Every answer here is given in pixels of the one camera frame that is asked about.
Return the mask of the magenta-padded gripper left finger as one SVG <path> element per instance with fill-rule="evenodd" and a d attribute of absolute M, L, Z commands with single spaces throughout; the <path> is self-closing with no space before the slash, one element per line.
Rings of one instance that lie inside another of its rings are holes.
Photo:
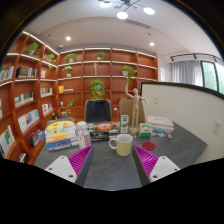
<path fill-rule="evenodd" d="M 94 156 L 92 145 L 75 152 L 71 156 L 59 156 L 46 171 L 67 181 L 83 186 Z"/>

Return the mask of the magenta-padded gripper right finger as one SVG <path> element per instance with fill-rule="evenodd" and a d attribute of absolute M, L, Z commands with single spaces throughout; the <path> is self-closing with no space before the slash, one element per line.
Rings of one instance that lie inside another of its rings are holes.
<path fill-rule="evenodd" d="M 133 146 L 132 155 L 143 186 L 180 170 L 168 157 L 157 157 L 136 145 Z"/>

